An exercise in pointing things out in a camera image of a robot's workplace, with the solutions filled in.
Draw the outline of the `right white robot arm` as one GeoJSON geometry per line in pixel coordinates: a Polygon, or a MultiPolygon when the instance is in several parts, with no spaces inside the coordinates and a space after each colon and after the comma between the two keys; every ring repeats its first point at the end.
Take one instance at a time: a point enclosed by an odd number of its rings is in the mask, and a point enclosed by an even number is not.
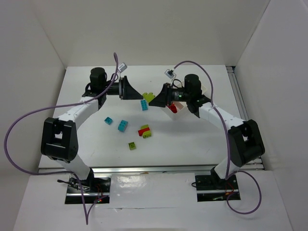
{"type": "Polygon", "coordinates": [[[211,169],[212,184],[221,184],[230,173],[237,172],[242,166],[265,153],[257,122],[237,118],[214,105],[210,98],[203,94],[197,75],[186,75],[181,88],[173,88],[165,83],[149,105],[164,108],[173,102],[185,102],[192,114],[223,129],[227,135],[227,157],[211,169]]]}

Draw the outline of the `long red lego brick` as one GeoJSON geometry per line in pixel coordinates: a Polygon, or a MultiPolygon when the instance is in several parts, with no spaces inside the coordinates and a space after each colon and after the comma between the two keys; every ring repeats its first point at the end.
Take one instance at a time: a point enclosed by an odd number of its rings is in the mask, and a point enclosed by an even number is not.
{"type": "Polygon", "coordinates": [[[168,105],[167,106],[169,109],[170,109],[170,111],[172,112],[172,113],[174,113],[174,114],[176,114],[177,112],[178,112],[178,110],[177,110],[177,107],[175,106],[175,104],[170,104],[170,105],[168,105]]]}

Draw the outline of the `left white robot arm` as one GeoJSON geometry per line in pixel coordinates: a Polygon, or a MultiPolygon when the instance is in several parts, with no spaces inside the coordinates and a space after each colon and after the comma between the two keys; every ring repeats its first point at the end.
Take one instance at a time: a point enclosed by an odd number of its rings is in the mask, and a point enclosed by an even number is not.
{"type": "Polygon", "coordinates": [[[44,121],[41,153],[74,173],[68,182],[72,186],[81,183],[83,189],[91,190],[98,183],[93,170],[78,155],[77,130],[80,126],[102,108],[107,95],[118,95],[122,100],[143,99],[127,77],[120,76],[125,69],[126,66],[121,64],[110,80],[104,68],[91,69],[90,82],[80,101],[57,118],[48,117],[44,121]]]}

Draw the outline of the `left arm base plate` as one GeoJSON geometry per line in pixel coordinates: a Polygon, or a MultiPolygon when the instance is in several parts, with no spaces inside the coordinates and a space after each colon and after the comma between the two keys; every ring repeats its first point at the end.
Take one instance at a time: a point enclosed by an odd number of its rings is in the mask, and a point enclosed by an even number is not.
{"type": "MultiPolygon", "coordinates": [[[[75,178],[70,178],[67,181],[57,180],[57,182],[67,185],[65,204],[82,204],[80,185],[75,178]]],[[[95,178],[94,183],[90,187],[82,186],[85,204],[93,204],[95,201],[98,204],[110,203],[110,186],[110,177],[95,178]]]]}

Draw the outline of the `long green lego brick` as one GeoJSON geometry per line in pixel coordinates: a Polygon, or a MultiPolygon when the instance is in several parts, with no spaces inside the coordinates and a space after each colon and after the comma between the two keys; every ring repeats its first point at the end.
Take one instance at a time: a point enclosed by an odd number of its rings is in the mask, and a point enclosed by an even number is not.
{"type": "Polygon", "coordinates": [[[145,92],[142,94],[142,96],[147,101],[147,103],[150,103],[155,98],[155,95],[152,92],[149,93],[145,92]]]}

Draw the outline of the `small green lego brick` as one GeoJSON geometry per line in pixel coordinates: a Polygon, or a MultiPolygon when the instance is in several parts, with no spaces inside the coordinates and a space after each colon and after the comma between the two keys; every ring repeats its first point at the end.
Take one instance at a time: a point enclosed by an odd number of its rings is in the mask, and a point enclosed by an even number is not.
{"type": "Polygon", "coordinates": [[[136,145],[135,145],[135,142],[130,142],[129,144],[128,144],[128,147],[129,147],[129,149],[132,151],[132,150],[135,150],[136,149],[136,145]]]}

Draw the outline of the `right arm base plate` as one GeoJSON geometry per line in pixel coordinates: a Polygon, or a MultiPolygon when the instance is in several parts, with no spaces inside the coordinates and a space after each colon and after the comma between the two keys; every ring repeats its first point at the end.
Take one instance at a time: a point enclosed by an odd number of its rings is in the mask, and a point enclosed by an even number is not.
{"type": "Polygon", "coordinates": [[[215,185],[210,175],[196,175],[191,186],[196,189],[198,202],[226,201],[228,196],[229,200],[241,199],[235,176],[215,185]]]}

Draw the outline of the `long teal lego brick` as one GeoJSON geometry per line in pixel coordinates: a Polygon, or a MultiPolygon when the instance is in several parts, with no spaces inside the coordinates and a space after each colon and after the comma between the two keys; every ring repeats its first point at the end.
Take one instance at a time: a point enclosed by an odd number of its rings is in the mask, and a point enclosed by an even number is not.
{"type": "Polygon", "coordinates": [[[141,109],[142,109],[142,111],[148,110],[148,103],[147,103],[146,100],[141,100],[141,109]]]}

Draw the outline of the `curved teal lego brick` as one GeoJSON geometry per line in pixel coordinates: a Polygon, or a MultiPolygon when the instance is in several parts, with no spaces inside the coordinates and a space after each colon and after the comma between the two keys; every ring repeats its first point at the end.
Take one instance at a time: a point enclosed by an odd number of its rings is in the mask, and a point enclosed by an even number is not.
{"type": "Polygon", "coordinates": [[[125,121],[125,120],[121,120],[119,125],[118,125],[118,130],[121,131],[121,132],[124,132],[126,130],[128,126],[128,122],[125,121]]]}

